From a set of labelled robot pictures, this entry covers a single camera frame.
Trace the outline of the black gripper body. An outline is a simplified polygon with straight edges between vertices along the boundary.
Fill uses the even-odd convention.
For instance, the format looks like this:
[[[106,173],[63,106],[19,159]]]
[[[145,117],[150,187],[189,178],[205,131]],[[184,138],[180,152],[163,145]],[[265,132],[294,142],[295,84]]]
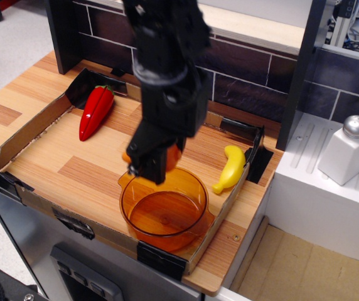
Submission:
[[[157,147],[177,144],[194,137],[205,120],[210,97],[210,74],[191,70],[171,84],[141,85],[142,120],[126,152],[137,166],[142,157]]]

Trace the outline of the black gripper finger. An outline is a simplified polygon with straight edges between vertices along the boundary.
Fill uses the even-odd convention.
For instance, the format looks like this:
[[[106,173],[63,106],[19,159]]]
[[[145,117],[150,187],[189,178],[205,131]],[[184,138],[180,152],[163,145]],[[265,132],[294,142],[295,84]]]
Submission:
[[[141,176],[155,184],[162,184],[166,179],[167,149],[159,148],[142,158]]]
[[[137,166],[136,164],[134,164],[131,159],[129,159],[129,162],[128,162],[128,173],[135,177],[141,176],[140,167]]]

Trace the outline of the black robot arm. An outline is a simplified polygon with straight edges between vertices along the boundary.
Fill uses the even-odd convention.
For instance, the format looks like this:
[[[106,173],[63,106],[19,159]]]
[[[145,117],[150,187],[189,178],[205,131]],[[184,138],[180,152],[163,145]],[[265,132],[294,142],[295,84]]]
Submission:
[[[134,33],[142,103],[126,150],[129,173],[161,184],[206,118],[211,76],[195,59],[210,46],[210,28],[196,1],[124,1],[124,11]]]

